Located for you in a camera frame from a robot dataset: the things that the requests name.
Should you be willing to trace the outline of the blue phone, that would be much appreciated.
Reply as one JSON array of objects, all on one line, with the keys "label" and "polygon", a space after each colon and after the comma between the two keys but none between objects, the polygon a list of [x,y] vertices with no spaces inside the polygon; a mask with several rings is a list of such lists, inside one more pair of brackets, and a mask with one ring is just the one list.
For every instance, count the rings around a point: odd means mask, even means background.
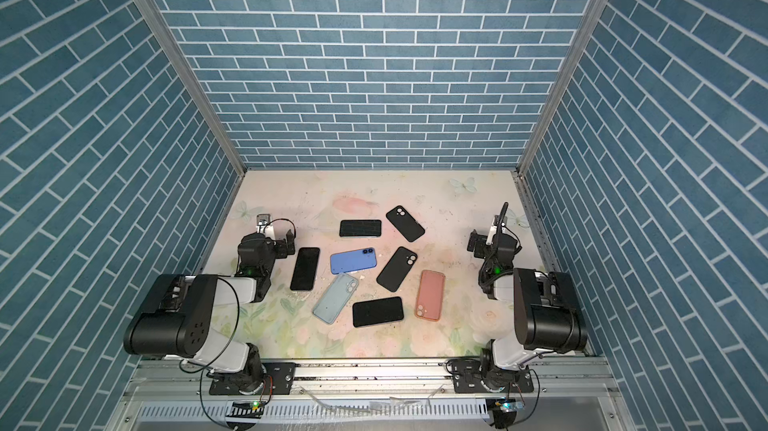
[{"label": "blue phone", "polygon": [[333,254],[330,257],[333,275],[373,269],[377,266],[377,257],[373,248],[364,248]]}]

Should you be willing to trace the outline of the light blue phone case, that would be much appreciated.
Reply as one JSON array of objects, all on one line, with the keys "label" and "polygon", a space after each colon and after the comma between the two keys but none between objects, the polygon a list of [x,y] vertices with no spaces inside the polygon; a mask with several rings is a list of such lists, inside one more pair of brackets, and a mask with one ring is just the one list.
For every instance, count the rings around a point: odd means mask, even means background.
[{"label": "light blue phone case", "polygon": [[333,324],[358,286],[359,280],[354,276],[337,275],[313,308],[312,314],[326,324]]}]

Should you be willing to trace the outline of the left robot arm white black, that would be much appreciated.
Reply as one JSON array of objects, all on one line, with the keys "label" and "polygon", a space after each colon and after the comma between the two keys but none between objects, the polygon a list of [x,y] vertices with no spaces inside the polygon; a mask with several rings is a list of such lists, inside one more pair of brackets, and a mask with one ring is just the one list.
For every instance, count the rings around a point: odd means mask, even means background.
[{"label": "left robot arm white black", "polygon": [[148,291],[124,334],[127,353],[145,357],[176,356],[205,372],[212,395],[288,395],[294,363],[265,365],[258,347],[211,328],[214,308],[233,304],[235,323],[241,306],[259,303],[271,286],[275,261],[295,253],[294,230],[276,240],[265,231],[242,238],[233,276],[163,274]]}]

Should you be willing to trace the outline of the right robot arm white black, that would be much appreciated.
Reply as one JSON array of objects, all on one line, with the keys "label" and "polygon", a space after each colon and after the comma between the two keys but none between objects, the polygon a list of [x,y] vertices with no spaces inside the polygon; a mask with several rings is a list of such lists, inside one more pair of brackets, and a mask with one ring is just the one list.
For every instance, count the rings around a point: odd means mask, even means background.
[{"label": "right robot arm white black", "polygon": [[481,291],[513,307],[513,333],[490,340],[482,349],[478,378],[484,387],[494,392],[525,383],[533,360],[585,349],[588,326],[568,274],[516,267],[514,258],[522,246],[500,228],[489,235],[473,231],[467,250],[482,261]]}]

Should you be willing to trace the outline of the black phone left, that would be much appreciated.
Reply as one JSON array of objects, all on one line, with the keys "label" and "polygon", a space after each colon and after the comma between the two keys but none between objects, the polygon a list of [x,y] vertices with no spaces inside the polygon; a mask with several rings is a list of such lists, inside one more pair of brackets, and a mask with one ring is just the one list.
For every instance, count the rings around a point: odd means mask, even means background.
[{"label": "black phone left", "polygon": [[314,288],[320,249],[303,247],[298,250],[289,289],[295,292],[312,291]]}]

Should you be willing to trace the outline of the black phone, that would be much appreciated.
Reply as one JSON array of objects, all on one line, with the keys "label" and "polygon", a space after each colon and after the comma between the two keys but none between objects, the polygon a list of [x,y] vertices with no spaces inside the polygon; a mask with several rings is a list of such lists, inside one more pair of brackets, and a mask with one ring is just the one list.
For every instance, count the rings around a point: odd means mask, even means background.
[{"label": "black phone", "polygon": [[289,289],[295,292],[312,291],[314,288],[320,249],[303,247],[298,250]]},{"label": "black phone", "polygon": [[403,302],[399,296],[356,302],[352,306],[353,326],[362,328],[404,319]]},{"label": "black phone", "polygon": [[339,226],[339,236],[342,238],[380,237],[381,234],[380,220],[342,220]]}]

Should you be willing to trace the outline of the pink phone case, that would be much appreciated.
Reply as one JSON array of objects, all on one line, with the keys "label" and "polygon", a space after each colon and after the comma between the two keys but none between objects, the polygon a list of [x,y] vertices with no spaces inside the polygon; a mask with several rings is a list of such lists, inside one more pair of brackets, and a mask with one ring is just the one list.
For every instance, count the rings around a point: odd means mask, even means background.
[{"label": "pink phone case", "polygon": [[415,304],[415,315],[418,318],[433,322],[440,320],[445,281],[443,273],[432,270],[424,270],[421,273]]}]

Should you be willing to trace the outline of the black phone case upper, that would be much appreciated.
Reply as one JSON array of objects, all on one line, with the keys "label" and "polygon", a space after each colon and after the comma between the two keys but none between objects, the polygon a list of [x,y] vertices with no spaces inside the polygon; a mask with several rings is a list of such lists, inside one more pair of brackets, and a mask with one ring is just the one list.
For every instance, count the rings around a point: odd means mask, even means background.
[{"label": "black phone case upper", "polygon": [[425,234],[423,226],[403,206],[395,206],[385,217],[409,243]]}]

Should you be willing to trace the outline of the black phone case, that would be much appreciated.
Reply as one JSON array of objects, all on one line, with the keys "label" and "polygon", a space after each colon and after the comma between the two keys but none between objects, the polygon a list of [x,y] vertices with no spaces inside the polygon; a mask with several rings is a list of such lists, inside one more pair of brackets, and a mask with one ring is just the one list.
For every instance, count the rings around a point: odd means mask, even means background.
[{"label": "black phone case", "polygon": [[409,243],[425,234],[423,226],[403,206],[395,206],[385,217]]},{"label": "black phone case", "polygon": [[417,260],[415,252],[399,247],[377,276],[376,282],[388,291],[396,292]]}]

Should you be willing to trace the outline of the black phone case middle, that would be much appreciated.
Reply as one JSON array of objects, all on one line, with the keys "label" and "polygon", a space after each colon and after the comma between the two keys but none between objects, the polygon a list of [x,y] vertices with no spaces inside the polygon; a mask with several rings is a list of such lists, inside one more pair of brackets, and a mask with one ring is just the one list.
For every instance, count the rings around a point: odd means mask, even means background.
[{"label": "black phone case middle", "polygon": [[399,247],[377,276],[376,282],[388,291],[396,292],[417,260],[415,252]]}]

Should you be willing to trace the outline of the black phone upper centre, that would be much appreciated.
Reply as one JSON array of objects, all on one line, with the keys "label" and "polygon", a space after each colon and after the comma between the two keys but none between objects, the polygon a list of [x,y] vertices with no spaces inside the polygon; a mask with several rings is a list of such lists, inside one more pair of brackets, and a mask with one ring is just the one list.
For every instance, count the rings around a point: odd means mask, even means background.
[{"label": "black phone upper centre", "polygon": [[339,226],[339,236],[342,238],[380,237],[381,234],[380,220],[342,220]]}]

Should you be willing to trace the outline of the left controller board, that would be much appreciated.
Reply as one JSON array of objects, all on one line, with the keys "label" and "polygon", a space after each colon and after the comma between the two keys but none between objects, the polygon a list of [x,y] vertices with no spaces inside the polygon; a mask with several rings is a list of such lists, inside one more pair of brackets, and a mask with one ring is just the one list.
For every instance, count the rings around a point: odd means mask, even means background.
[{"label": "left controller board", "polygon": [[227,421],[237,419],[260,419],[265,410],[265,405],[260,401],[234,402],[226,414]]}]

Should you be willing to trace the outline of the controller board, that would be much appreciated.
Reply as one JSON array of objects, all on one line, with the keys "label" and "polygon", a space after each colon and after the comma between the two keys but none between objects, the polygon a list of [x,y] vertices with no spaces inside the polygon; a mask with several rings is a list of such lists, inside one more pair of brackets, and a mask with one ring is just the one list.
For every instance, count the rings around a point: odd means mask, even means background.
[{"label": "controller board", "polygon": [[497,430],[508,430],[516,421],[521,403],[511,398],[485,400],[488,424]]},{"label": "controller board", "polygon": [[265,410],[265,405],[260,401],[234,402],[226,414],[227,421],[237,419],[260,419]]}]

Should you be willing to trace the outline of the right controller board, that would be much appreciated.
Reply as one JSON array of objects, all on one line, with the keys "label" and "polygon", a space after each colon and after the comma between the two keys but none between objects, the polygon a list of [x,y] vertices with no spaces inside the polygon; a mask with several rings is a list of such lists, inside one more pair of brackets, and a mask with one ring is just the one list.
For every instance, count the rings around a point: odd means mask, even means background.
[{"label": "right controller board", "polygon": [[497,430],[508,430],[516,421],[521,403],[511,398],[485,400],[488,424]]}]

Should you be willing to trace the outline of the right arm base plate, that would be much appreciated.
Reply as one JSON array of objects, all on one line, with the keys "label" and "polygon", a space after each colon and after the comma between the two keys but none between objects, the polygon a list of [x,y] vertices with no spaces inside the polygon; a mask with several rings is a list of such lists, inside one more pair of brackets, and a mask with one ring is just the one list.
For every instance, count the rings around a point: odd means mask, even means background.
[{"label": "right arm base plate", "polygon": [[444,369],[458,394],[534,391],[534,383],[529,373],[483,364],[477,358],[448,359],[444,363]]}]

